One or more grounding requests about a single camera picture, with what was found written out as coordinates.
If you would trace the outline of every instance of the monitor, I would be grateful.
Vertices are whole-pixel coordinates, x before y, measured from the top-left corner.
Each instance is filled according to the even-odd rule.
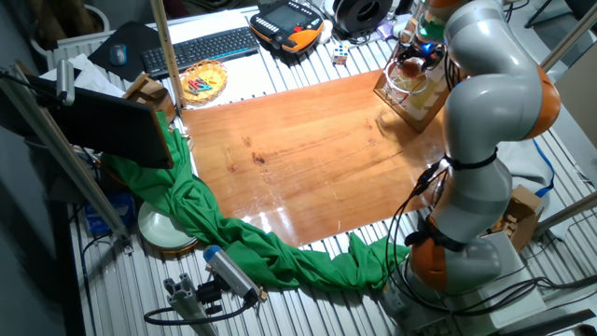
[[[36,88],[55,94],[56,82],[27,77]],[[0,125],[20,134],[35,136],[6,94],[0,90]],[[151,107],[106,94],[75,88],[70,106],[48,108],[68,142],[117,155],[146,168],[169,169],[172,156]]]

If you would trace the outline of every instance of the black keyboard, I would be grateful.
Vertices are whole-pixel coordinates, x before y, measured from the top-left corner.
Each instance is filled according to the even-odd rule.
[[[195,38],[174,45],[178,70],[184,71],[202,60],[226,61],[257,52],[259,44],[249,27],[237,28]],[[168,76],[164,51],[161,48],[141,53],[146,71],[156,79]]]

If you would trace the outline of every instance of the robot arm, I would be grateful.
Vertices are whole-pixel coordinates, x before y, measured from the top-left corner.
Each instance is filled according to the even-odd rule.
[[[449,57],[471,78],[446,102],[446,153],[459,164],[450,168],[425,227],[409,241],[410,272],[428,288],[461,293],[501,271],[499,251],[478,238],[502,216],[512,191],[509,170],[494,157],[496,145],[541,134],[558,117],[561,103],[510,32],[499,4],[437,0],[426,6],[407,49],[413,53],[421,43],[435,43],[421,31],[449,17],[444,28]]]

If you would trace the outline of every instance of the metal rod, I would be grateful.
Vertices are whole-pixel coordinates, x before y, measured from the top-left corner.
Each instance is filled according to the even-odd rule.
[[[597,3],[593,5],[578,22],[575,29],[572,30],[557,46],[554,48],[548,57],[543,60],[541,67],[547,73],[553,65],[560,60],[563,55],[577,42],[577,40],[585,34],[597,21]]]
[[[174,47],[172,45],[172,40],[170,39],[170,32],[168,31],[168,21],[166,19],[164,4],[161,0],[151,0],[151,8],[153,9],[153,18],[156,21],[156,27],[158,27],[161,48],[164,51],[164,58],[166,60],[166,66],[168,67],[168,76],[170,77],[172,88],[174,90],[176,109],[180,111],[185,107],[187,101],[185,100],[183,86],[180,83],[180,77],[178,75],[178,64],[176,63],[176,55],[174,54]]]
[[[565,207],[562,211],[541,221],[537,225],[537,229],[535,230],[533,237],[536,238],[543,234],[545,231],[549,230],[551,227],[558,225],[566,219],[578,215],[579,213],[591,209],[595,206],[597,206],[597,192],[593,192],[591,195],[583,198],[582,200],[576,203],[573,203],[570,206]]]
[[[27,81],[25,75],[16,66],[10,68],[10,74],[17,79]],[[120,220],[114,207],[105,198],[102,190],[87,172],[81,160],[75,156],[66,137],[48,110],[44,107],[39,107],[30,89],[19,83],[3,78],[0,79],[0,89],[5,92],[12,104],[17,107],[27,123],[33,128],[35,134],[48,147],[52,156],[73,179],[73,182],[83,192],[83,195],[105,220],[110,230],[127,245],[129,241],[127,228],[122,223],[122,220]]]

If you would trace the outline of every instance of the wooden tabletop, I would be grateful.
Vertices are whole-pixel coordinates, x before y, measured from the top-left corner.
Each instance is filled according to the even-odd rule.
[[[443,154],[442,114],[416,133],[373,92],[380,74],[184,111],[224,216],[299,246],[393,215]]]

